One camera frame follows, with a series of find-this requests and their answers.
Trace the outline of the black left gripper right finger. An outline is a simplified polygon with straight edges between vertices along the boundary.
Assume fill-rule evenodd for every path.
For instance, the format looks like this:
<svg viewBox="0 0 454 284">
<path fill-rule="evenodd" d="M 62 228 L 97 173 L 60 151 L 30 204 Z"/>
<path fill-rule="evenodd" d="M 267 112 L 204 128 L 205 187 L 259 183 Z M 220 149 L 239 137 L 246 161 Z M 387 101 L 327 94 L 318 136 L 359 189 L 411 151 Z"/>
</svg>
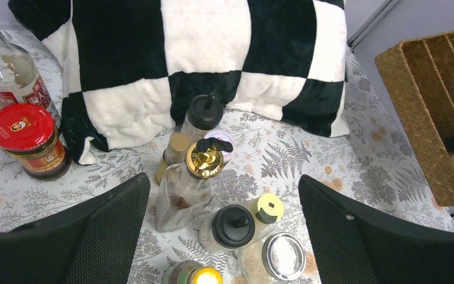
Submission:
<svg viewBox="0 0 454 284">
<path fill-rule="evenodd" d="M 454 233 L 386 214 L 308 175 L 298 189 L 322 283 L 454 283 Z"/>
</svg>

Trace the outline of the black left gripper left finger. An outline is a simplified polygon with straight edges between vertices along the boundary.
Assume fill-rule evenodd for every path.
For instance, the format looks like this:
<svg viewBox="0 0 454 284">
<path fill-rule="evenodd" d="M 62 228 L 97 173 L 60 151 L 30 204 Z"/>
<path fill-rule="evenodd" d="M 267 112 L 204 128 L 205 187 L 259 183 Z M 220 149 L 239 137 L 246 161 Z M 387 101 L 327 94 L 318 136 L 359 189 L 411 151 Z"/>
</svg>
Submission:
<svg viewBox="0 0 454 284">
<path fill-rule="evenodd" d="M 0 283 L 126 283 L 150 193 L 145 173 L 0 232 Z"/>
</svg>

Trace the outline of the woven wicker tray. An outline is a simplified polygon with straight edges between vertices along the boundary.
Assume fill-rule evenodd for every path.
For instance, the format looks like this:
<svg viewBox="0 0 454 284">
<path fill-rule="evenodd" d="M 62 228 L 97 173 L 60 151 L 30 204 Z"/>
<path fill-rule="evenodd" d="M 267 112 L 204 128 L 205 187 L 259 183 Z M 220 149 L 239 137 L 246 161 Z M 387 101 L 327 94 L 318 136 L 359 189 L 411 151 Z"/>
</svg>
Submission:
<svg viewBox="0 0 454 284">
<path fill-rule="evenodd" d="M 404 40 L 375 64 L 441 206 L 454 206 L 454 31 Z"/>
</svg>

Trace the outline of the yellow cap spice bottle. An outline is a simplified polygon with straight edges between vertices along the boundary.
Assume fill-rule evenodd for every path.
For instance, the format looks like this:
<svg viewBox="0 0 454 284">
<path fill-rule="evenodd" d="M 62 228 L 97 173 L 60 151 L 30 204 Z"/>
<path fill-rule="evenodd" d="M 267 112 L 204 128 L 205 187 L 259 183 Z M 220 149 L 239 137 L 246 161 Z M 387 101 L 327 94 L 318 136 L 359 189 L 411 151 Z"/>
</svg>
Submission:
<svg viewBox="0 0 454 284">
<path fill-rule="evenodd" d="M 282 219 L 284 214 L 284 203 L 275 194 L 264 193 L 257 198 L 241 203 L 253 216 L 255 222 L 255 233 L 252 241 L 259 239 L 264 230 Z"/>
</svg>

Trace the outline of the glass cruet gold spout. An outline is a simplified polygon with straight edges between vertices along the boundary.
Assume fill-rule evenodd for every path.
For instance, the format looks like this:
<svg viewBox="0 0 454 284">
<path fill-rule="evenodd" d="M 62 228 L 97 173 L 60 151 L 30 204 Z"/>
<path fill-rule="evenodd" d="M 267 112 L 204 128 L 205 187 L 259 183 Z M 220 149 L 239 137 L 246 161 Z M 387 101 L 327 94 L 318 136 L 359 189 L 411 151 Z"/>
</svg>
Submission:
<svg viewBox="0 0 454 284">
<path fill-rule="evenodd" d="M 212 179 L 224 168 L 223 152 L 233 149 L 228 141 L 203 138 L 189 147 L 183 162 L 165 170 L 155 201 L 156 231 L 180 230 L 210 204 Z"/>
</svg>

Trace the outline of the black cap salt shaker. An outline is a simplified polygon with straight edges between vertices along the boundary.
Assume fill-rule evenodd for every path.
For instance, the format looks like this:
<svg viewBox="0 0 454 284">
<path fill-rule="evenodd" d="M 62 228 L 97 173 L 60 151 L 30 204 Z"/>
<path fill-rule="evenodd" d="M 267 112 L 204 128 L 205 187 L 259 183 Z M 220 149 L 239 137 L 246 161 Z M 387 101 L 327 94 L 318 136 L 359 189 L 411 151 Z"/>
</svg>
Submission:
<svg viewBox="0 0 454 284">
<path fill-rule="evenodd" d="M 255 221 L 252 214 L 241 205 L 231 204 L 202 222 L 198 239 L 207 252 L 219 254 L 247 245 L 254 234 Z"/>
</svg>

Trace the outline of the small yellow oil bottle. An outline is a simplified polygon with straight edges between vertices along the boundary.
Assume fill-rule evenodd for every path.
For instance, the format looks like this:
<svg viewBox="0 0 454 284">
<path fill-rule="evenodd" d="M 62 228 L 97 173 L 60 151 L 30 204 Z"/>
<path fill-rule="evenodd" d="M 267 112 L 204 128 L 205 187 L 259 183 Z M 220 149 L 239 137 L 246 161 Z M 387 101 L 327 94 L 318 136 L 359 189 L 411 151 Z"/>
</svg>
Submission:
<svg viewBox="0 0 454 284">
<path fill-rule="evenodd" d="M 165 170 L 177 163 L 184 161 L 185 154 L 190 147 L 189 138 L 182 133 L 174 133 L 170 136 L 166 149 L 160 160 L 158 169 L 155 172 L 155 181 L 159 185 Z"/>
</svg>

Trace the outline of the black cap shaker bottle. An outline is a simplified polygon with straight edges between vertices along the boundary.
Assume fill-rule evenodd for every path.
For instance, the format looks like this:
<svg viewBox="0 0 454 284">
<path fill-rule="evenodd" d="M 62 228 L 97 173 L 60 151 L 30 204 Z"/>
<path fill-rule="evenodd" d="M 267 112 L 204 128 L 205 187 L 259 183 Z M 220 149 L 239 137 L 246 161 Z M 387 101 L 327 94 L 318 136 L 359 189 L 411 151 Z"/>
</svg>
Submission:
<svg viewBox="0 0 454 284">
<path fill-rule="evenodd" d="M 190 102 L 180 132 L 193 144 L 214 130 L 222 117 L 223 106 L 214 93 L 195 96 Z"/>
</svg>

